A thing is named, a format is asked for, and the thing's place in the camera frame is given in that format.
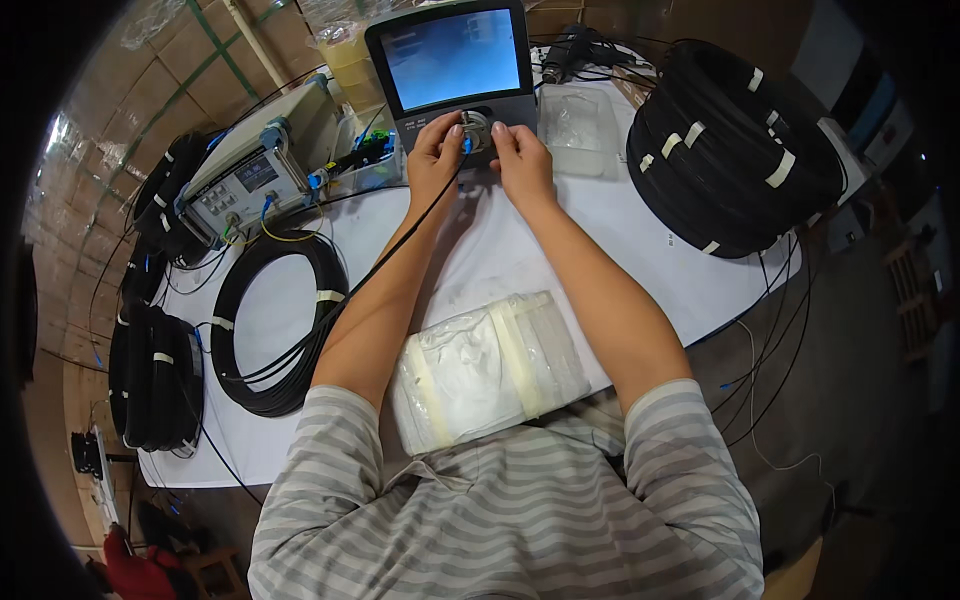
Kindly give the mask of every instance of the clear plastic container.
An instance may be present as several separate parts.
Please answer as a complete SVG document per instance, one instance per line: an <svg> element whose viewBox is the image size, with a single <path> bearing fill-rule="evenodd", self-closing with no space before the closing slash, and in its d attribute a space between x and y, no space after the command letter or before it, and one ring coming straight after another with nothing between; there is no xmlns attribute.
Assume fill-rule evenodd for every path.
<svg viewBox="0 0 960 600"><path fill-rule="evenodd" d="M610 96L580 85L540 87L537 136L553 154L553 170L613 177L618 135Z"/></svg>
<svg viewBox="0 0 960 600"><path fill-rule="evenodd" d="M329 197L340 198L347 194L354 194L384 185L391 185L403 180L401 158L403 148L400 145L400 136L396 134L394 118L390 109L384 107L371 108L363 112L344 117L337 126L337 142L333 146L330 160L336 160L353 151L357 137L361 134L370 135L372 132L392 132L394 153L377 162L359 169L351 169L339 175L330 182Z"/></svg>

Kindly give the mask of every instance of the white table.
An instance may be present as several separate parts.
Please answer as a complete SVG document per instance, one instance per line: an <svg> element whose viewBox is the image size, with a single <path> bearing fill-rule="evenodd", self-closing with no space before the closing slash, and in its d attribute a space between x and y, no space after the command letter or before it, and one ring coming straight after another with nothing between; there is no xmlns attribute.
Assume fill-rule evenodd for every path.
<svg viewBox="0 0 960 600"><path fill-rule="evenodd" d="M622 148L634 109L609 83L584 85L610 94ZM564 313L591 389L609 386L610 380L590 351L559 282L495 175L465 174L461 180L467 197L454 208L451 222L441 234L440 249L427 276L434 281L433 294L421 294L418 307L423 326L509 294L547 289ZM638 196L625 164L617 165L615 180L557 175L555 181L566 211L654 297L685 345L736 318L764 293L763 272L755 255L738 260L716 258L674 236ZM351 286L370 269L401 222L408 203L407 190L383 190L328 210L321 231L340 248ZM786 239L764 256L771 279L786 261ZM165 310L189 323L209 321L220 286L237 254L238 249L230 249L224 264L197 294L169 292ZM801 262L801 253L795 250L790 275L797 273ZM182 291L192 290L215 264L196 272L175 272L173 284ZM781 276L773 287L785 281ZM306 333L313 321L315 298L314 278L305 258L287 256L265 269L253 281L237 314L235 345L240 371L251 372L266 365ZM206 345L208 327L202 328L202 334ZM273 483L300 413L281 419L256 417L224 394L208 355L204 367L206 431L244 483ZM190 459L178 459L169 452L141 451L140 464L152 486L237 485L204 439Z"/></svg>

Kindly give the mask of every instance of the gray striped sleeve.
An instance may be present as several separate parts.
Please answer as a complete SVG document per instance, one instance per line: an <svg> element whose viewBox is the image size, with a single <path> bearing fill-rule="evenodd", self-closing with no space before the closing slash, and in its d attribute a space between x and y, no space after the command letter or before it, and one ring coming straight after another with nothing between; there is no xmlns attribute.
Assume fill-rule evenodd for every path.
<svg viewBox="0 0 960 600"><path fill-rule="evenodd" d="M760 521L692 379L664 383L625 421L627 487L703 559L726 556L751 595L763 591Z"/></svg>
<svg viewBox="0 0 960 600"><path fill-rule="evenodd" d="M380 494L383 450L377 414L335 386L306 394L287 463L267 494L253 535L251 579L296 555L318 532Z"/></svg>

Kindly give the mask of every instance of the display screen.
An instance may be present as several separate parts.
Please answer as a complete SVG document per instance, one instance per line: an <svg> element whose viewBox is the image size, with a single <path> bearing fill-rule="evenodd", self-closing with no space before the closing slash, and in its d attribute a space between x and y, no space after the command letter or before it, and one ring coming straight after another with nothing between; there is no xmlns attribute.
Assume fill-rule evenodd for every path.
<svg viewBox="0 0 960 600"><path fill-rule="evenodd" d="M265 156L248 162L245 166L237 169L236 174L248 192L253 192L267 181L276 179L276 171L274 171L274 167L270 166L270 161Z"/></svg>
<svg viewBox="0 0 960 600"><path fill-rule="evenodd" d="M421 23L380 41L404 110L520 87L507 9Z"/></svg>

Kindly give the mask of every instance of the cardboard box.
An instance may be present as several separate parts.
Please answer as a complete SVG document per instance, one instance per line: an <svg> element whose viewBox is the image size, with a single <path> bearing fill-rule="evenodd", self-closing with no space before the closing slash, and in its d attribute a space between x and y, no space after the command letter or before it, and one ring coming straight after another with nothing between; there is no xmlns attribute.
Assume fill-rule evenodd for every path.
<svg viewBox="0 0 960 600"><path fill-rule="evenodd" d="M613 68L613 74L615 77L623 78L611 79L613 85L620 90L623 97L626 98L634 108L640 108L640 105L646 101L647 94L650 93L651 84L643 81L632 73L628 73L619 66Z"/></svg>

